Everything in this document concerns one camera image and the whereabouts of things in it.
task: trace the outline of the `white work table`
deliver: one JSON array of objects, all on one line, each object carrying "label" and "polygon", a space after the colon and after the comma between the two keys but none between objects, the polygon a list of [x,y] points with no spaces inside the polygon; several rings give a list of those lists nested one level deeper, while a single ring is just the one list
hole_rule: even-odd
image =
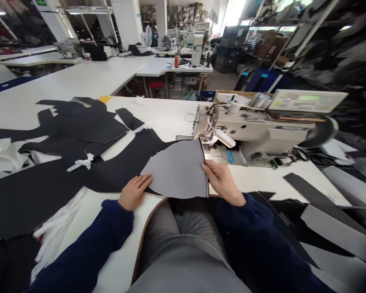
[{"label": "white work table", "polygon": [[[213,72],[213,66],[210,64],[209,67],[205,65],[200,65],[196,67],[188,67],[188,66],[179,66],[175,67],[175,59],[173,58],[151,58],[141,67],[140,70],[137,71],[136,76],[140,76],[144,81],[144,88],[147,97],[150,97],[148,94],[148,86],[146,84],[146,77],[159,77],[160,75],[165,74],[166,72],[176,72],[176,73],[207,73]],[[198,94],[200,93],[200,89],[203,83],[203,75],[200,77],[200,84],[198,89]],[[166,90],[166,97],[168,98],[168,81],[167,75],[165,75],[164,88]]]},{"label": "white work table", "polygon": [[173,58],[151,58],[148,62],[137,71],[136,75],[141,77],[159,77],[166,72],[181,72],[181,73],[211,73],[213,67],[200,65],[194,67],[177,67],[175,68],[175,59]]},{"label": "white work table", "polygon": [[[207,102],[146,98],[140,101],[141,104],[139,105],[135,102],[135,98],[113,97],[107,103],[107,109],[113,112],[121,107],[127,108],[136,118],[150,125],[165,142],[175,140],[178,135],[190,136],[192,123],[186,120],[186,114],[195,112],[198,103],[203,105],[211,104]],[[117,142],[103,155],[104,159],[108,160],[119,154],[134,136],[135,134],[130,131],[126,137]],[[293,163],[290,167],[280,167],[277,170],[235,165],[230,165],[229,168],[238,188],[245,192],[257,190],[275,192],[276,195],[272,198],[274,200],[297,199],[306,203],[306,199],[282,178],[284,175],[293,172],[307,180],[326,196],[334,199],[337,204],[350,205],[312,162]],[[215,194],[215,191],[210,188],[210,193]],[[103,200],[118,199],[119,195],[119,193],[101,194],[88,190],[82,200],[80,209],[69,225],[57,256],[93,222],[101,210],[100,205]],[[132,234],[119,251],[111,254],[99,273],[98,284],[94,292],[123,293],[129,289],[148,218],[163,199],[162,196],[151,194],[145,196],[142,205],[134,211],[135,220]]]},{"label": "white work table", "polygon": [[0,128],[32,129],[39,126],[35,105],[40,100],[69,101],[74,96],[98,99],[114,95],[131,80],[149,57],[85,61],[0,92]]},{"label": "white work table", "polygon": [[14,59],[14,58],[19,58],[19,57],[23,57],[23,56],[31,56],[31,55],[35,55],[35,54],[41,54],[41,53],[47,53],[47,52],[53,52],[53,51],[57,51],[57,48],[54,46],[44,46],[44,47],[38,47],[38,48],[24,49],[24,50],[22,50],[21,53],[0,55],[0,60]]},{"label": "white work table", "polygon": [[21,57],[17,59],[1,61],[1,65],[5,66],[20,66],[29,67],[42,64],[79,64],[84,62],[82,58],[77,59],[65,59],[61,53],[50,52],[46,54],[32,55],[27,57]]},{"label": "white work table", "polygon": [[[158,51],[157,53],[159,54],[159,56],[163,57],[163,56],[175,56],[176,52],[178,50],[172,50],[172,51]],[[180,49],[180,54],[181,55],[192,55],[192,48],[181,48]]]}]

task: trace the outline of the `right hand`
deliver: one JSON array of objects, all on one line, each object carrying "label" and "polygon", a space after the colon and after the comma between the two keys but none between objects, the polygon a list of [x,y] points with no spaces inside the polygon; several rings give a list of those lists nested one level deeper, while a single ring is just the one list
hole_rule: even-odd
[{"label": "right hand", "polygon": [[242,192],[237,188],[227,165],[217,164],[213,160],[206,160],[206,165],[200,167],[209,178],[214,190],[233,206],[243,206],[247,203]]}]

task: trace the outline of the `stool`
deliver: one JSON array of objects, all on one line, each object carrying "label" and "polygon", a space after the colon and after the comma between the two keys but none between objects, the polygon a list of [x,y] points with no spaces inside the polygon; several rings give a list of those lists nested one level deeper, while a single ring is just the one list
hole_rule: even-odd
[{"label": "stool", "polygon": [[148,87],[149,87],[149,97],[150,98],[153,97],[152,88],[161,88],[161,98],[164,98],[164,82],[163,81],[161,81],[159,79],[150,80],[148,82]]}]

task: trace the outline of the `yellow tape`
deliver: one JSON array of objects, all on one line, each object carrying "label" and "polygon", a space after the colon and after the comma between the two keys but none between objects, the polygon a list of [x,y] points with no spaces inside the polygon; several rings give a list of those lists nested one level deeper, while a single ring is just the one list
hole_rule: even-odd
[{"label": "yellow tape", "polygon": [[101,101],[102,103],[104,103],[104,104],[107,104],[107,102],[109,101],[109,100],[111,100],[111,98],[112,98],[113,96],[101,96],[100,98],[99,98],[99,101]]}]

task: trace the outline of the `digital display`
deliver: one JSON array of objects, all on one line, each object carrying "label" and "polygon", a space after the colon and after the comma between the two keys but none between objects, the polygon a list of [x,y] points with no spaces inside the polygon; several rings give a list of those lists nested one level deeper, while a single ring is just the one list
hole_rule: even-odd
[{"label": "digital display", "polygon": [[310,95],[300,95],[298,97],[299,101],[315,101],[315,102],[321,102],[323,100],[322,96],[310,96]]}]

